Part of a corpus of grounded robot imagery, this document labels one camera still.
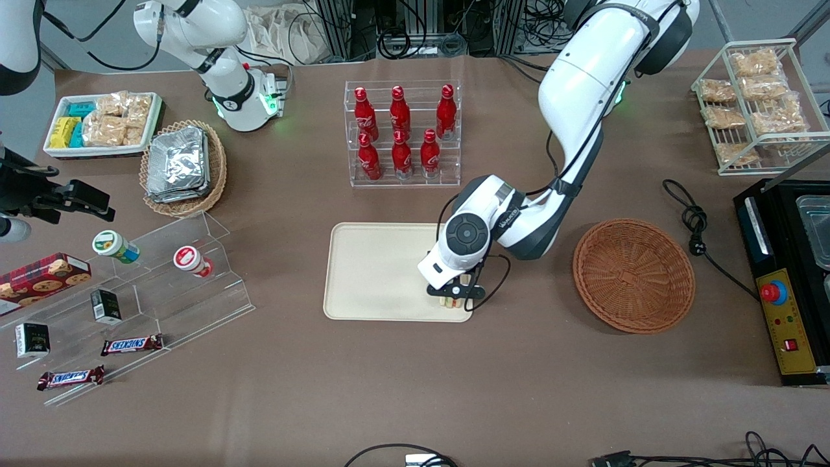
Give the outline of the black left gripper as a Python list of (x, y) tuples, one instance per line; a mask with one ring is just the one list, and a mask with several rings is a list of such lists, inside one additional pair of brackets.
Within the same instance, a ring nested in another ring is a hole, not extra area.
[(463, 304), (464, 302), (464, 310), (473, 309), (472, 300), (483, 300), (486, 297), (485, 289), (474, 283), (472, 275), (460, 275), (453, 278), (441, 289), (435, 289), (432, 285), (427, 285), (426, 290), (429, 296), (439, 296), (439, 305)]

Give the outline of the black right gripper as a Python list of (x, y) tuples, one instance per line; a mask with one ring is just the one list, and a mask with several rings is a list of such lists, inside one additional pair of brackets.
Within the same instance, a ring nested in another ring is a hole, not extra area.
[(53, 166), (42, 167), (2, 150), (1, 213), (11, 217), (24, 216), (59, 224), (62, 212), (81, 212), (102, 221), (113, 222), (115, 210), (110, 196), (91, 184), (72, 178), (66, 184), (53, 180), (60, 174)]

